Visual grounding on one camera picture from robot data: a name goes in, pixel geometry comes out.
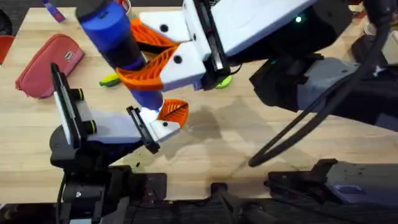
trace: zipper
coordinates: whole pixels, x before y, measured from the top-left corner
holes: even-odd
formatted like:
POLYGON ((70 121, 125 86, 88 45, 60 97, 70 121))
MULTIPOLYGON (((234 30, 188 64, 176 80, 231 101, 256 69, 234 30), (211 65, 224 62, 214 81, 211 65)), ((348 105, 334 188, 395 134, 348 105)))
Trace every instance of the zipper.
POLYGON ((59 38, 59 37, 66 37, 66 38, 71 39, 72 41, 74 41, 72 38, 70 38, 69 36, 67 36, 65 34, 55 34, 51 38, 49 38, 49 40, 46 41, 44 46, 33 56, 33 59, 29 62, 29 64, 26 66, 25 70, 22 72, 22 74, 15 81, 15 88, 17 90, 22 90, 23 91, 23 89, 21 88, 21 83, 24 81, 24 77, 26 76, 26 74, 27 74, 28 70, 30 69, 30 67, 37 60, 37 58, 39 58, 40 55, 51 45, 51 43, 53 41, 55 41, 57 38, 59 38))

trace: red pouch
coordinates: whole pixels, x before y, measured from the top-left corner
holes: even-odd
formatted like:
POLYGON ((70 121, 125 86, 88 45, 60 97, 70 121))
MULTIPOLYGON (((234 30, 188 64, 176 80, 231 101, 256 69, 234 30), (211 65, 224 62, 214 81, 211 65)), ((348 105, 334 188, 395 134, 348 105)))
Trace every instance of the red pouch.
POLYGON ((72 38, 55 34, 26 66, 16 80, 16 88, 34 98, 49 97, 54 92, 50 63, 55 62, 68 76, 83 56, 83 51, 72 38))

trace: blue cylinder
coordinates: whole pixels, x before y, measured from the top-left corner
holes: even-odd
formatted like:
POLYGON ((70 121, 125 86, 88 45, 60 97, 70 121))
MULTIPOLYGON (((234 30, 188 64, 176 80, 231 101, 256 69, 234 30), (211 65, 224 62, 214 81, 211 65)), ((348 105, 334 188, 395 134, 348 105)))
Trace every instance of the blue cylinder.
MULTIPOLYGON (((84 2, 77 8, 76 17, 103 58, 114 69, 140 70, 146 61, 132 35, 130 20, 123 7, 114 1, 84 2)), ((158 110, 163 105, 159 91, 130 92, 142 107, 158 110)))

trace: screw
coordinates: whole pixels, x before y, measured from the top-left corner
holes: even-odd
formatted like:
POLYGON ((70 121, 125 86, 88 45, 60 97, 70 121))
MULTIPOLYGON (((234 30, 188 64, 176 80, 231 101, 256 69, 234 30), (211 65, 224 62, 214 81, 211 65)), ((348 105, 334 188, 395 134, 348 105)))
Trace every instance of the screw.
POLYGON ((160 31, 167 32, 169 31, 169 27, 166 24, 160 25, 160 31))
POLYGON ((182 58, 179 55, 174 56, 174 62, 175 63, 181 63, 182 62, 182 58))

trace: wooden tabletop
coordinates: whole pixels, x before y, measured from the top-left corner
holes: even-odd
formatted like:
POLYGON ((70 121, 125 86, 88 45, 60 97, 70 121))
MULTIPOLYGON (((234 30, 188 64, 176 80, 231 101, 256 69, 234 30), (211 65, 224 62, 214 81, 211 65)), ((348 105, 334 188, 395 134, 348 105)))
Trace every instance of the wooden tabletop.
MULTIPOLYGON (((86 53, 69 76, 70 86, 82 88, 89 106, 126 113, 138 106, 122 86, 101 88, 112 73, 78 25, 73 8, 61 8, 68 18, 58 24, 45 9, 32 8, 0 68, 0 203, 54 202, 62 171, 50 164, 49 138, 60 125, 53 98, 28 98, 14 87, 16 78, 45 41, 56 33, 75 39, 86 53)), ((134 12, 165 10, 137 7, 134 12)), ((351 44, 361 35, 364 21, 355 21, 344 35, 322 52, 349 59, 351 44)), ((267 173, 309 170, 323 158, 356 163, 397 163, 397 134, 347 119, 330 117, 316 131, 286 153, 263 166, 250 168, 248 159, 296 116, 265 106, 253 92, 249 77, 264 62, 243 65, 227 89, 193 91, 191 86, 165 93, 190 104, 180 134, 161 144, 152 155, 142 147, 117 164, 136 165, 139 172, 165 172, 167 198, 193 199, 209 195, 212 182, 227 182, 243 197, 269 197, 262 185, 267 173)))

